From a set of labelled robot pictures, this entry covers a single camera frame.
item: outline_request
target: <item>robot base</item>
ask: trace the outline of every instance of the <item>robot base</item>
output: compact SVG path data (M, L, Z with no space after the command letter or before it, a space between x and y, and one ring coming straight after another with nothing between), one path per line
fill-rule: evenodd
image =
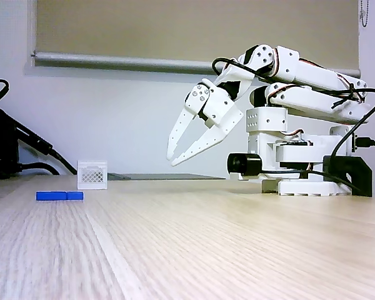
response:
M281 196L351 195L351 189L344 184L308 179L264 179L261 189L263 193L278 193Z

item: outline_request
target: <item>table surface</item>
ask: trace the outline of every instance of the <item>table surface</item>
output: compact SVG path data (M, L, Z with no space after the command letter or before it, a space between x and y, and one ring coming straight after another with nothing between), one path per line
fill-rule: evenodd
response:
M237 181L0 181L0 299L375 299L375 199Z

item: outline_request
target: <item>roller blind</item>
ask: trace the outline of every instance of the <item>roller blind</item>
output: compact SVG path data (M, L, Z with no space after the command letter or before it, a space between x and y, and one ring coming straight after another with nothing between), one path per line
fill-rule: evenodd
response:
M36 51L212 61L255 44L359 69L357 0L37 0Z

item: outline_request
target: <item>small white basket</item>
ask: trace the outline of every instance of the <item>small white basket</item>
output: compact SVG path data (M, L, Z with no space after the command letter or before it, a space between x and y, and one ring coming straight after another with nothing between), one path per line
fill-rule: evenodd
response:
M107 189L107 162L78 161L77 189Z

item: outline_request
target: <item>blue block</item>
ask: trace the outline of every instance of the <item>blue block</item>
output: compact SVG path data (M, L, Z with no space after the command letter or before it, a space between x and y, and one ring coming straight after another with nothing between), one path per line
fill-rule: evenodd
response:
M36 192L36 200L38 201L55 201L66 200L67 192Z
M67 192L68 200L83 200L83 192Z

